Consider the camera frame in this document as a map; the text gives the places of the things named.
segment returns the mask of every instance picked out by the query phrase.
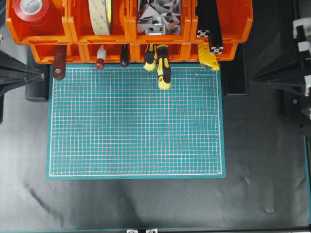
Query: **cutting mat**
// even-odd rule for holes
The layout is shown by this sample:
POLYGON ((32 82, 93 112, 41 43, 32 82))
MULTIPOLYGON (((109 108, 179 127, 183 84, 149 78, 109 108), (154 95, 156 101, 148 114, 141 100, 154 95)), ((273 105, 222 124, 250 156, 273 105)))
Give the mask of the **cutting mat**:
POLYGON ((50 84, 48 179, 224 177, 220 73, 69 65, 50 84))

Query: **double-sided tape roll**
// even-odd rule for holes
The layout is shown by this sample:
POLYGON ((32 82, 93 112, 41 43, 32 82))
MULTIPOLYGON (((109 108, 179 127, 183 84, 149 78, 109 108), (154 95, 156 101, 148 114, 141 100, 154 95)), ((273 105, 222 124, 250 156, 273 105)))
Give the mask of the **double-sided tape roll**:
POLYGON ((112 32, 112 0, 88 0, 92 28, 95 35, 112 32))
POLYGON ((15 14, 34 30, 53 33, 60 28, 61 17, 51 0, 14 0, 15 14))

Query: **orange storage bin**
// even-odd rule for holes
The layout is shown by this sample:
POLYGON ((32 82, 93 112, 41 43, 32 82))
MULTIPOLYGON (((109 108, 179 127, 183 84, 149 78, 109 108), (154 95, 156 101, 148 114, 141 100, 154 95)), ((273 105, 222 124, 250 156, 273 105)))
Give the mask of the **orange storage bin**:
POLYGON ((128 44, 130 43, 129 0, 113 0, 112 34, 95 35, 88 11, 88 0, 68 0, 68 24, 74 43, 128 44))
MULTIPOLYGON (((84 55, 87 63, 96 63, 97 59, 97 50, 101 44, 90 44, 90 45, 82 45, 84 55)), ((120 55, 122 51, 121 44, 105 44, 105 48, 107 51, 106 54, 106 63, 119 63, 120 55)), ((133 44, 129 46, 130 50, 130 62, 135 62, 135 47, 133 44)))
MULTIPOLYGON (((253 24, 252 0, 217 0, 220 27, 224 43, 243 43, 248 39, 253 24)), ((192 26, 191 43, 203 43, 206 38, 198 38, 198 0, 191 0, 192 26)))
MULTIPOLYGON (((198 62, 198 44, 188 43, 186 51, 186 62, 198 62)), ((219 62, 232 61, 238 48, 238 43, 224 43, 224 51, 222 54, 216 54, 219 62)))
POLYGON ((145 35, 138 34, 138 0, 130 0, 131 8, 131 41, 135 44, 182 44, 189 41, 191 30, 191 1, 181 0, 181 33, 180 35, 145 35))
MULTIPOLYGON (((54 62, 56 45, 31 45, 30 48, 38 64, 52 64, 54 62)), ((67 63, 85 63, 82 46, 68 45, 66 61, 67 63)))
MULTIPOLYGON (((187 44, 168 44, 170 62, 183 62, 187 58, 187 44)), ((144 62, 144 53, 147 49, 147 44, 139 45, 135 44, 137 63, 144 62)))
POLYGON ((62 24, 57 32, 39 33, 31 28, 27 22, 21 20, 14 12, 14 0, 6 1, 6 24, 12 39, 18 45, 51 45, 66 44, 72 41, 67 21, 68 1, 52 0, 61 17, 62 24))

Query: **yellow and black screwdriver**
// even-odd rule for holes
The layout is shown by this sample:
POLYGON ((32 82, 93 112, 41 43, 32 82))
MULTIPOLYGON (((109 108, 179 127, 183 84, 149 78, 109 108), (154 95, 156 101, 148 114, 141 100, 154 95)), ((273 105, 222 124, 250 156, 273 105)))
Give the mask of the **yellow and black screwdriver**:
POLYGON ((169 63, 169 47, 167 45, 159 45, 157 47, 159 56, 159 65, 156 73, 159 83, 159 88, 162 90, 170 89, 172 70, 169 63))
POLYGON ((144 68, 147 71, 152 71, 156 68, 157 52, 156 45, 148 44, 144 53, 144 68))

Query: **cutting mat border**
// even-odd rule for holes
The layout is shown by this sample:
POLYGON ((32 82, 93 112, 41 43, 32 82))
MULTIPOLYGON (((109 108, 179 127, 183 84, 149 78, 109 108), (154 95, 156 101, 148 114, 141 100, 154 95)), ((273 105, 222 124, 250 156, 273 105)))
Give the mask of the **cutting mat border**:
MULTIPOLYGON (((128 68, 122 68, 120 65, 105 65, 106 68, 143 68, 141 64, 132 64, 128 68)), ((171 64, 172 68, 202 68, 200 64, 171 64)), ((70 64, 67 68, 95 68, 94 64, 70 64)), ((223 124, 223 96, 222 96, 222 83, 221 73, 217 71, 217 87, 218 87, 218 111, 220 121, 220 147, 222 157, 222 174, 217 175, 118 175, 118 176, 50 176, 50 152, 51 152, 51 120, 52 120, 52 65, 50 67, 50 87, 49 87, 49 120, 48 120, 48 146, 47 146, 47 179, 48 180, 125 180, 125 179, 183 179, 183 178, 224 178, 225 177, 225 141, 224 141, 224 124, 223 124)))

